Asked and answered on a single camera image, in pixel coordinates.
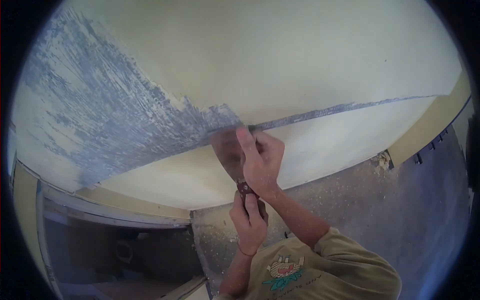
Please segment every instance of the peeling paint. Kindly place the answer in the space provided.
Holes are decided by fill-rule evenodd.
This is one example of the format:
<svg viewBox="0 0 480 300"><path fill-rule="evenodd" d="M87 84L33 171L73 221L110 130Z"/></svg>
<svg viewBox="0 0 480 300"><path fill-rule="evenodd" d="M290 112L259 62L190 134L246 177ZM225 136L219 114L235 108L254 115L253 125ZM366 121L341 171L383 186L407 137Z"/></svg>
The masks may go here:
<svg viewBox="0 0 480 300"><path fill-rule="evenodd" d="M194 149L206 144L207 132L240 122L226 105L200 109L187 97L168 97L99 23L72 9L52 16L21 81L36 96L26 101L47 105L34 120L19 111L17 122L30 132L27 138L83 170L78 186Z"/></svg>

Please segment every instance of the man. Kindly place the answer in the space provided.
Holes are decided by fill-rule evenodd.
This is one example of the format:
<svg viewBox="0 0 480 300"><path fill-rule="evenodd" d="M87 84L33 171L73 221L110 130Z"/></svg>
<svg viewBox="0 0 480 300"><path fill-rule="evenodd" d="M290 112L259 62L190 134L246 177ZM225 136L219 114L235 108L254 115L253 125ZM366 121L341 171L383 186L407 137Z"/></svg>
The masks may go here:
<svg viewBox="0 0 480 300"><path fill-rule="evenodd" d="M397 299L400 277L387 261L341 235L279 188L284 144L246 128L237 129L237 138L245 154L248 185L295 237L258 250L267 235L265 204L249 194L244 207L237 192L230 217L238 232L238 249L219 299Z"/></svg>

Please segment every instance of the hand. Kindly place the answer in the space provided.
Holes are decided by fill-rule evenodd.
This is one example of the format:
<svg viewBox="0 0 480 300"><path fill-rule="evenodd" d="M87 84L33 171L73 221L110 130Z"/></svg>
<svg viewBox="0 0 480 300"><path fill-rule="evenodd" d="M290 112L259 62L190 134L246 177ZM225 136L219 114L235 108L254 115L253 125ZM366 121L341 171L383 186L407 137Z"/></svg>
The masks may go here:
<svg viewBox="0 0 480 300"><path fill-rule="evenodd" d="M243 150L243 176L252 190L269 201L279 191L276 183L285 145L262 131L251 134L247 128L237 128L237 139Z"/></svg>
<svg viewBox="0 0 480 300"><path fill-rule="evenodd" d="M265 210L265 203L257 200L255 195L248 194L245 199L245 208L243 208L240 193L236 191L230 218L239 235L240 250L246 255L257 253L258 247L267 236L268 214Z"/></svg>

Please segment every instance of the floor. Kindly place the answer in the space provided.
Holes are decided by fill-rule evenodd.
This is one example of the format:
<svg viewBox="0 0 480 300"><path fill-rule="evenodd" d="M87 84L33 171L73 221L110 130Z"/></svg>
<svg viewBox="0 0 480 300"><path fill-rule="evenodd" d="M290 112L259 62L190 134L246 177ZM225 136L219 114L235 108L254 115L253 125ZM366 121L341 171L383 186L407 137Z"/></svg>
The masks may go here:
<svg viewBox="0 0 480 300"><path fill-rule="evenodd" d="M384 155L328 177L287 190L363 247L384 257L402 278L399 299L429 299L456 259L469 218L467 175L453 128L435 149L389 169ZM195 246L212 292L236 250L231 205L197 210ZM288 228L269 209L264 246L284 238Z"/></svg>

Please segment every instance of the beige t-shirt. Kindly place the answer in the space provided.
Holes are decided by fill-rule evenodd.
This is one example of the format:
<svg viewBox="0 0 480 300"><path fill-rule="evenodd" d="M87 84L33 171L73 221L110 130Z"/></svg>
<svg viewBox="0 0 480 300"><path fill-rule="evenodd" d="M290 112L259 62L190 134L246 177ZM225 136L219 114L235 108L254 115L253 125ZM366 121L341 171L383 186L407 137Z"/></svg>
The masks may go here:
<svg viewBox="0 0 480 300"><path fill-rule="evenodd" d="M337 229L330 228L314 249L289 238L260 250L252 261L245 299L398 298L401 281L395 269Z"/></svg>

